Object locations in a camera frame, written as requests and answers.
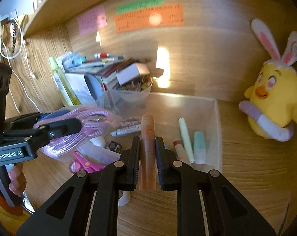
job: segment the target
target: sticky note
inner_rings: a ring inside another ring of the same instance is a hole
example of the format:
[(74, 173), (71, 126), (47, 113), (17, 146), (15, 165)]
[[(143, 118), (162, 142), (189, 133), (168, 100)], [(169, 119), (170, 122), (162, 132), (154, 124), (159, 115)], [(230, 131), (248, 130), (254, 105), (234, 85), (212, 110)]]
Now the sticky note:
[(115, 15), (116, 32), (122, 33), (145, 27), (184, 26), (182, 4), (165, 4)]
[(77, 17), (80, 35), (90, 33), (95, 29), (107, 26), (107, 19), (103, 5), (96, 6)]
[(117, 8), (117, 14), (123, 14), (130, 11), (135, 11), (142, 8), (163, 5), (164, 0), (137, 0), (134, 2), (126, 3)]

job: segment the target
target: plush toy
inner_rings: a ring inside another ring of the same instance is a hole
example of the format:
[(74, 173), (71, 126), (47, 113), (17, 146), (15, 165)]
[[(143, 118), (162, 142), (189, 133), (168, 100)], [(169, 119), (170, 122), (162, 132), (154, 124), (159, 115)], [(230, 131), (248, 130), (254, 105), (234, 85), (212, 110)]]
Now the plush toy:
[(254, 19), (251, 29), (269, 52), (271, 60), (264, 63), (258, 79), (245, 91), (248, 100), (239, 104), (248, 115), (251, 128), (264, 138), (288, 141), (297, 123), (297, 73), (291, 65), (297, 60), (297, 32), (292, 32), (283, 56), (280, 56), (267, 25)]

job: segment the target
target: orange tube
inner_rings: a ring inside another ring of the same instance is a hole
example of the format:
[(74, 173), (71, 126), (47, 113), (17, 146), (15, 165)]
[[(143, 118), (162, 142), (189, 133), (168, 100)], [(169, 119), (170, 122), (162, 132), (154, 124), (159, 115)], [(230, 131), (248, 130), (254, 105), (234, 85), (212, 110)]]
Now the orange tube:
[(141, 121), (140, 190), (156, 190), (156, 151), (154, 116), (145, 114)]

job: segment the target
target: finger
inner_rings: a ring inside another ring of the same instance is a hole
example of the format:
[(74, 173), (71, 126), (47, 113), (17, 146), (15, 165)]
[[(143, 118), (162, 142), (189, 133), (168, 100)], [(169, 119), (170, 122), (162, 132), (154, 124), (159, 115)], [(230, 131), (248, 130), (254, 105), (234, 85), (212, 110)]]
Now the finger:
[(21, 173), (21, 175), (13, 180), (10, 184), (9, 184), (9, 189), (14, 192), (16, 190), (18, 190), (23, 184), (26, 184), (26, 178), (24, 173)]
[(11, 180), (17, 179), (23, 171), (23, 164), (17, 163), (9, 170), (9, 178)]
[(16, 191), (13, 191), (13, 193), (14, 193), (15, 195), (20, 195), (20, 194), (22, 194), (22, 193), (25, 191), (25, 189), (26, 189), (26, 183), (22, 184), (22, 185), (20, 186), (20, 188), (17, 189)]

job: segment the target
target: white box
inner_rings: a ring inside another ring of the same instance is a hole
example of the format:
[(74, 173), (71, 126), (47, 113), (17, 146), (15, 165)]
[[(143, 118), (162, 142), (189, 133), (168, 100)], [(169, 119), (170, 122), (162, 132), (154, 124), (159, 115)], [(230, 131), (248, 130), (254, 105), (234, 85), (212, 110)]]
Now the white box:
[(123, 85), (126, 82), (129, 82), (141, 75), (149, 75), (148, 67), (142, 63), (133, 63), (132, 65), (117, 73), (117, 80), (120, 85)]

